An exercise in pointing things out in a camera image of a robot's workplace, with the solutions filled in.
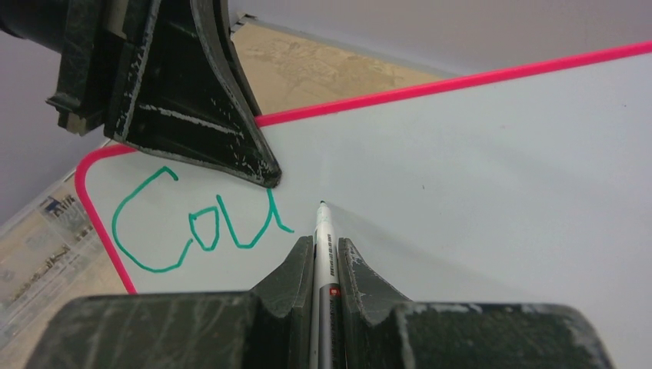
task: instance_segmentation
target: marker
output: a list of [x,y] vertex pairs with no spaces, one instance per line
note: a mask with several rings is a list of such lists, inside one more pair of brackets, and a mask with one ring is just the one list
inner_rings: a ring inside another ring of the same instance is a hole
[[346,367],[343,333],[337,238],[331,222],[331,210],[322,201],[317,210],[317,227],[314,230],[310,369]]

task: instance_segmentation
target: gray wall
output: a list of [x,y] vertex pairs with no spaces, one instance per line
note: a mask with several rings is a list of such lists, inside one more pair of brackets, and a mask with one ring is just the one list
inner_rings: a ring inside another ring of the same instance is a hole
[[262,21],[449,73],[652,38],[650,0],[237,0]]
[[45,103],[55,91],[59,55],[0,32],[0,225],[100,145],[57,126]]

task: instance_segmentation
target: whiteboard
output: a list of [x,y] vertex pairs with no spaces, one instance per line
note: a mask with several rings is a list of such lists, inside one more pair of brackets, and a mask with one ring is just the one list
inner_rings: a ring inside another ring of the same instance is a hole
[[652,43],[637,47],[263,118],[284,172],[273,191],[114,146],[81,163],[78,192],[131,292],[251,288],[325,200],[337,236],[409,298],[568,304],[616,365],[642,367]]

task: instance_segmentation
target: green handwriting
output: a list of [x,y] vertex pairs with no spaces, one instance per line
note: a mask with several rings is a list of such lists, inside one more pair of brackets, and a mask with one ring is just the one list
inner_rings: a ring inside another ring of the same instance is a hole
[[[283,225],[283,222],[281,221],[281,216],[278,213],[278,208],[276,207],[276,202],[274,201],[274,195],[271,193],[271,190],[268,189],[267,197],[269,200],[269,211],[267,213],[267,219],[265,219],[265,222],[261,230],[255,235],[254,239],[251,240],[251,242],[249,242],[248,244],[240,242],[238,236],[235,234],[235,230],[233,229],[233,224],[231,223],[231,219],[228,217],[228,211],[226,210],[226,205],[224,203],[224,200],[222,200],[222,196],[218,194],[216,198],[218,200],[219,208],[216,206],[210,206],[208,208],[201,209],[196,213],[188,214],[188,224],[190,226],[190,232],[192,233],[192,238],[189,238],[188,241],[185,243],[185,246],[183,247],[183,250],[181,251],[181,255],[179,255],[179,259],[177,260],[177,262],[164,268],[149,267],[143,264],[141,261],[139,261],[131,252],[129,252],[129,250],[127,250],[127,248],[122,244],[122,242],[120,242],[120,238],[118,237],[118,218],[120,217],[120,213],[122,213],[122,209],[125,207],[125,205],[128,202],[133,200],[136,196],[138,196],[138,194],[142,190],[144,190],[149,184],[151,184],[154,180],[156,180],[156,178],[160,177],[163,174],[169,175],[174,181],[179,180],[177,174],[174,173],[170,168],[165,166],[161,167],[153,175],[145,179],[145,181],[143,181],[143,183],[141,183],[131,194],[129,194],[129,196],[127,196],[124,200],[122,200],[122,202],[120,202],[118,208],[115,209],[115,213],[113,213],[113,219],[111,221],[111,232],[113,234],[113,239],[115,240],[115,244],[118,246],[120,251],[124,252],[125,255],[127,255],[127,257],[130,258],[131,261],[133,261],[141,269],[150,271],[152,273],[165,273],[166,271],[171,271],[176,268],[179,268],[183,264],[186,254],[188,253],[188,250],[190,249],[190,246],[194,241],[197,241],[199,247],[203,251],[213,251],[218,246],[218,242],[220,241],[220,210],[225,217],[226,226],[228,228],[229,234],[231,235],[231,239],[235,243],[235,246],[238,248],[253,248],[258,243],[258,241],[260,241],[261,237],[263,237],[263,234],[267,231],[267,228],[271,223],[272,217],[274,217],[274,220],[276,221],[276,225],[281,230],[286,231],[288,233],[294,233],[294,231],[292,231],[290,228]],[[213,241],[211,241],[211,243],[208,245],[206,245],[206,243],[204,243],[201,237],[199,237],[199,234],[197,234],[197,230],[195,229],[195,222],[197,221],[197,219],[199,219],[199,217],[207,213],[213,213],[213,215],[215,216],[215,236],[213,237]]]

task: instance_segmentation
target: beige surface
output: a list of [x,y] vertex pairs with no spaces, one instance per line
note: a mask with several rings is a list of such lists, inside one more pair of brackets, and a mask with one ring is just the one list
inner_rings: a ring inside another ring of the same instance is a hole
[[[234,36],[245,74],[265,114],[303,106],[419,85],[439,78],[377,59],[323,45],[294,35],[246,24]],[[56,196],[73,191],[57,190]],[[28,216],[24,224],[0,244],[0,267],[23,240],[43,225],[40,214]],[[0,352],[0,367],[20,368],[46,327],[48,320],[66,302],[93,294],[125,292],[106,253],[86,268],[51,305]]]

